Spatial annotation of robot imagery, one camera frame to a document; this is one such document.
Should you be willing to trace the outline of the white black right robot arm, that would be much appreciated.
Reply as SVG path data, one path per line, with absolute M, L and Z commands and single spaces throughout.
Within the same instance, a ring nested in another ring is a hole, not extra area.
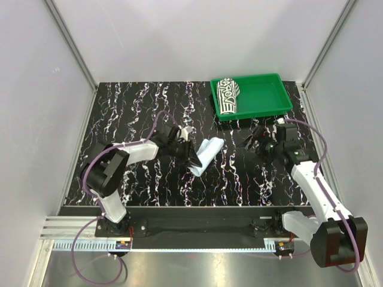
M 323 157 L 299 141 L 297 120 L 278 119 L 271 126 L 257 126 L 242 146 L 255 148 L 266 164 L 278 161 L 298 184 L 314 212 L 312 219 L 298 210 L 276 211 L 269 229 L 279 236 L 292 234 L 304 241 L 316 264 L 337 267 L 353 264 L 357 271 L 364 259 L 367 222 L 354 217 L 340 202 L 320 171 Z

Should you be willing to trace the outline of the light blue towel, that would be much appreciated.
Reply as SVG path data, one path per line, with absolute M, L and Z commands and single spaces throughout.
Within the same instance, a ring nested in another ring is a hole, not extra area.
M 216 155 L 221 151 L 224 140 L 221 138 L 204 139 L 197 151 L 197 157 L 202 163 L 202 167 L 189 167 L 191 173 L 200 177 L 210 163 L 215 159 Z

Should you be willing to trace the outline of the green white striped towel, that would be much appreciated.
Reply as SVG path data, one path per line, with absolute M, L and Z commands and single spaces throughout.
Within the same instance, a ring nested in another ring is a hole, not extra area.
M 231 78 L 224 78 L 217 83 L 217 98 L 220 114 L 235 114 L 237 97 L 240 94 L 238 84 Z

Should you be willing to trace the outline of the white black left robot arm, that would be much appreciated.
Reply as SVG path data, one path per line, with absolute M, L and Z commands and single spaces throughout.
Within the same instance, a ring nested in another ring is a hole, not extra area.
M 97 200 L 113 235 L 121 237 L 129 231 L 129 222 L 124 219 L 127 211 L 118 193 L 126 167 L 161 156 L 176 158 L 187 167 L 202 167 L 189 139 L 191 132 L 189 126 L 165 126 L 152 130 L 148 138 L 137 142 L 107 142 L 97 146 L 82 171 L 83 188 Z

